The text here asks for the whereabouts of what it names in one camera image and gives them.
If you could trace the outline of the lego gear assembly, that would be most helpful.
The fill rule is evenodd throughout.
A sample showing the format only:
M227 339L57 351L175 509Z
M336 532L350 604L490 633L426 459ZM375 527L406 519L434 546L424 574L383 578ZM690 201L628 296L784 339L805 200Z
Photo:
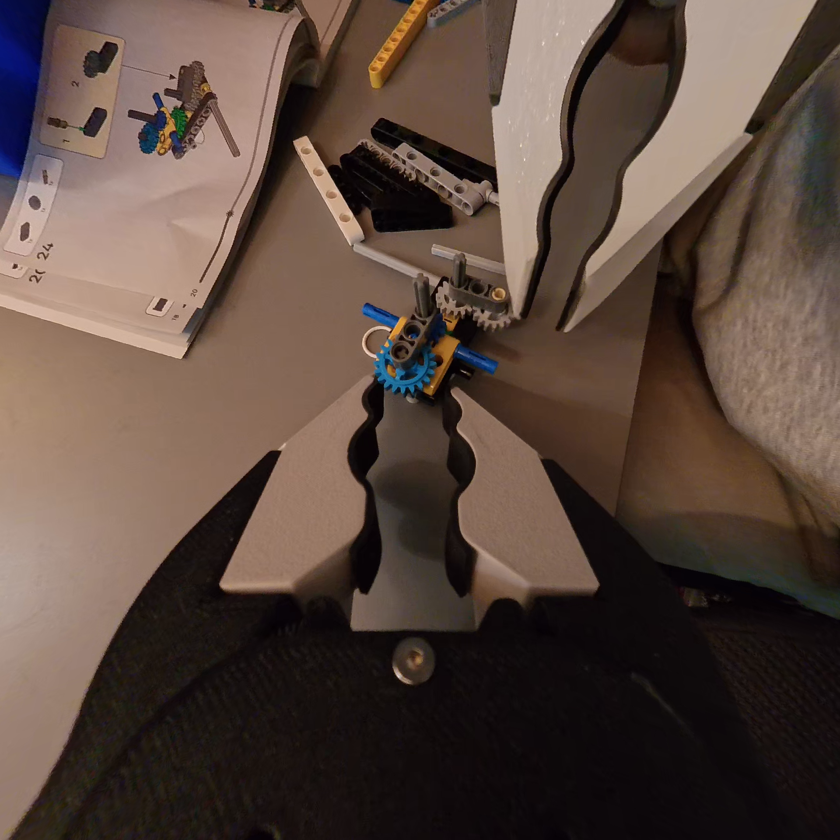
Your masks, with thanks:
M449 268L436 285L423 276L412 279L414 303L407 315L369 302L362 307L374 324L362 339L374 378L410 403L435 404L454 376L494 375L498 362L470 345L478 331L506 329L516 318L504 286L471 276L474 268L462 255Z

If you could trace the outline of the person's grey sweater torso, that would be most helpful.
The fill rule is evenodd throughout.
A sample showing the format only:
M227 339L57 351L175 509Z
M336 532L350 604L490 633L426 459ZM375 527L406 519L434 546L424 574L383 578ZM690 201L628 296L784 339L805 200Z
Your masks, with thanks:
M814 69L689 211L691 321L730 425L804 526L838 539L839 55Z

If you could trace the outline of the yellow lego beam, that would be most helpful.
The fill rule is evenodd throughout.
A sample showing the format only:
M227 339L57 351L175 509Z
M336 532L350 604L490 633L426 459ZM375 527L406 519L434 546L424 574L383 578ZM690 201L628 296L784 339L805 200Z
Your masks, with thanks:
M440 5L440 1L413 1L402 14L368 66L369 81L374 90L382 89L395 68L400 64L427 18Z

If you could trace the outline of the grey lego axle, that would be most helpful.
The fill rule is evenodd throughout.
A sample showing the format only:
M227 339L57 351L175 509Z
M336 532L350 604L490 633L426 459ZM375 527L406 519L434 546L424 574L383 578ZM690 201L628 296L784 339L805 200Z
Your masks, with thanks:
M393 255L388 255L364 242L354 243L352 245L352 250L359 256L365 257L380 266L389 268L390 270L412 279L423 276L433 285L438 284L438 282L442 279L440 275L437 275L428 269L415 266L414 264L408 263L403 259L394 257Z
M449 248L437 244L432 245L431 253L435 257L446 259L448 261L452 261L458 255L461 255L465 258L467 267L483 270L499 277L505 277L507 275L504 263L498 260L473 255L467 252L459 251L456 248Z

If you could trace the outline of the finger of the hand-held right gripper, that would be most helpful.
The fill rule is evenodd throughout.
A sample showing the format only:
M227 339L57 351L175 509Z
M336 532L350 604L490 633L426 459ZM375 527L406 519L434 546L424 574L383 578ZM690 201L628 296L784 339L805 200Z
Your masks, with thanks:
M551 244L554 202L574 164L589 76L629 13L622 1L485 1L491 123L511 311L528 316Z
M816 2L677 2L676 66L656 121L623 164L604 232L557 329L617 289L749 142L747 127Z

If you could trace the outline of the lego instruction booklet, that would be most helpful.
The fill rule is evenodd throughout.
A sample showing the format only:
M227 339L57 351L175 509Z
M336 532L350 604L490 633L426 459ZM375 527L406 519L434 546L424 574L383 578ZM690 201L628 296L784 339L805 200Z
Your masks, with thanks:
M55 1L1 306L182 358L249 223L292 84L357 2Z

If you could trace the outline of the person's beige pants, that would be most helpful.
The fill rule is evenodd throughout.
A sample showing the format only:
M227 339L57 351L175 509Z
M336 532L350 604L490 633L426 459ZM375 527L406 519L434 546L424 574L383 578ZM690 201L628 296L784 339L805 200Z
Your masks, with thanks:
M838 619L838 527L730 425L679 278L658 269L617 517L678 572Z

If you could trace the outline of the light grey lego beam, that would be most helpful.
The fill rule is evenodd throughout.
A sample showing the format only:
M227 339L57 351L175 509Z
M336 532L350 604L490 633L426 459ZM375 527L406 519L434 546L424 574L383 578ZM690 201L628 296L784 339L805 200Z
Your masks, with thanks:
M476 183L458 178L408 143L393 149L391 157L416 182L466 216L474 216L485 205L500 205L499 195L488 180Z

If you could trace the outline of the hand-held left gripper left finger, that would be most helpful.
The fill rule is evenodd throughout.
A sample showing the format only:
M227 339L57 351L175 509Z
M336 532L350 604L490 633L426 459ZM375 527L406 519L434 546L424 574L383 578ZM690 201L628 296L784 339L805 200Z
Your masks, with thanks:
M224 592L298 603L369 593L382 561L368 474L383 415L383 385L365 376L280 447L220 580Z

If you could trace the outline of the small loose technic pieces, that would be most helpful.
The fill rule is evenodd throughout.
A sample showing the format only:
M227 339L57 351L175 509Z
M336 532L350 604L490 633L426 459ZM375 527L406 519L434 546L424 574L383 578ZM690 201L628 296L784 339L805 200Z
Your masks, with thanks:
M428 11L426 24L429 28L441 27L478 4L480 1L442 1Z

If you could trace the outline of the black and grey beam assembly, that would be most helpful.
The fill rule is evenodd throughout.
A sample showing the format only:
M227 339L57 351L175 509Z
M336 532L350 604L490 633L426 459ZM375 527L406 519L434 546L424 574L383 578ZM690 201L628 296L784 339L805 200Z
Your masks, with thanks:
M369 211L376 232L448 229L454 226L454 212L461 213L394 162L391 151L402 143L424 153L458 178L476 183L488 180L498 192L493 165L399 122L379 118L371 127L370 138L360 140L340 156L337 164L328 166L352 213L358 216L363 210Z

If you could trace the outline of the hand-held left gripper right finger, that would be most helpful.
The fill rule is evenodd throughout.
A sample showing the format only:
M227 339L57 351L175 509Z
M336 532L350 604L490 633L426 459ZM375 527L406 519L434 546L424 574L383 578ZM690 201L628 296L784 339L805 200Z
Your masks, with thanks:
M445 398L456 483L445 568L475 616L498 601L593 596L600 584L538 452L458 387Z

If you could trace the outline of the white lego beam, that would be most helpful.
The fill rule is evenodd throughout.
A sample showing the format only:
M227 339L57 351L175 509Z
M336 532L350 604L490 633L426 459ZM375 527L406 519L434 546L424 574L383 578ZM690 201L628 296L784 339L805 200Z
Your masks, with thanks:
M348 245L354 248L363 243L361 225L309 137L304 135L295 139L293 147Z

